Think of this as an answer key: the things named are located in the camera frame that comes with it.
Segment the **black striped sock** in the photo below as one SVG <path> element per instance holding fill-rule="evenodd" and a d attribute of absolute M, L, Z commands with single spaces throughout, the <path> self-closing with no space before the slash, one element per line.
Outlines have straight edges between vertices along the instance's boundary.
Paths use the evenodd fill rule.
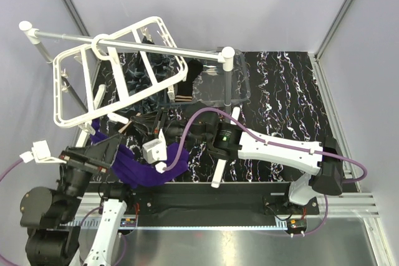
<path fill-rule="evenodd" d="M 186 80 L 177 84 L 175 102 L 190 102 L 193 98 L 193 84 L 203 71 L 203 64 L 199 60 L 192 59 L 187 63 L 188 72 Z"/>

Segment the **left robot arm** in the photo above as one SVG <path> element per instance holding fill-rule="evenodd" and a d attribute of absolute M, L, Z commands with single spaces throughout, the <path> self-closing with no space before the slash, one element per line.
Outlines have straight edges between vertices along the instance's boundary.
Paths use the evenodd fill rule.
<path fill-rule="evenodd" d="M 128 186 L 107 188 L 102 201 L 102 218 L 92 247 L 80 261 L 80 226 L 63 228 L 75 219 L 93 174 L 106 171 L 115 162 L 121 137 L 114 135 L 94 145 L 68 147 L 52 157 L 47 141 L 37 141 L 32 156 L 37 163 L 58 163 L 56 189 L 36 187 L 22 198 L 20 225 L 27 229 L 27 259 L 31 265 L 110 265 L 123 214 L 135 205 Z"/>

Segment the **dark patterned sock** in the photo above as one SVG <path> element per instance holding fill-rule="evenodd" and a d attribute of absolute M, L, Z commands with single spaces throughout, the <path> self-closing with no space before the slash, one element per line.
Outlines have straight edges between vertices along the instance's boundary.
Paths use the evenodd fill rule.
<path fill-rule="evenodd" d="M 140 53 L 126 54 L 127 69 L 125 71 L 125 81 L 129 95 L 134 95 L 151 86 L 151 80 L 147 74 L 143 58 Z M 147 59 L 150 67 L 158 82 L 166 79 L 168 72 L 171 71 L 171 64 L 174 58 L 170 55 L 148 53 Z M 163 92 L 157 92 L 149 97 L 140 100 L 133 105 L 125 107 L 118 111 L 119 114 L 125 116 L 132 116 L 136 114 L 144 115 L 146 113 L 158 110 L 160 97 Z"/>

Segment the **purple fleece sock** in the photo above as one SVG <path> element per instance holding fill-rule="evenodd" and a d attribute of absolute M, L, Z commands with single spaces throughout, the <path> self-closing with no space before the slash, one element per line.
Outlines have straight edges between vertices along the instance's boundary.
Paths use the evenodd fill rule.
<path fill-rule="evenodd" d="M 172 170 L 159 173 L 152 165 L 139 163 L 133 152 L 120 143 L 112 170 L 121 182 L 129 184 L 131 188 L 153 187 L 172 181 L 186 172 L 188 160 L 189 152 L 183 148 L 176 166 Z"/>

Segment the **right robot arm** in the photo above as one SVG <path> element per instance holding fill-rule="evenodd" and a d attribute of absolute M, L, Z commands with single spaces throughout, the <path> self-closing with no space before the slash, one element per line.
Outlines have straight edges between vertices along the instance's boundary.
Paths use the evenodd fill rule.
<path fill-rule="evenodd" d="M 156 137 L 143 146 L 146 162 L 164 174 L 177 167 L 188 135 L 206 140 L 208 152 L 217 160 L 211 181 L 213 188 L 221 185 L 225 164 L 229 159 L 258 160 L 281 164 L 302 175 L 291 182 L 283 198 L 284 209 L 297 214 L 309 201 L 319 195 L 339 196 L 343 191 L 343 157 L 335 143 L 294 141 L 265 135 L 246 128 L 233 116 L 217 108 L 205 107 L 194 112 L 185 125 L 172 131 L 179 137 L 176 154 L 166 152 L 168 129 L 158 129 Z"/>

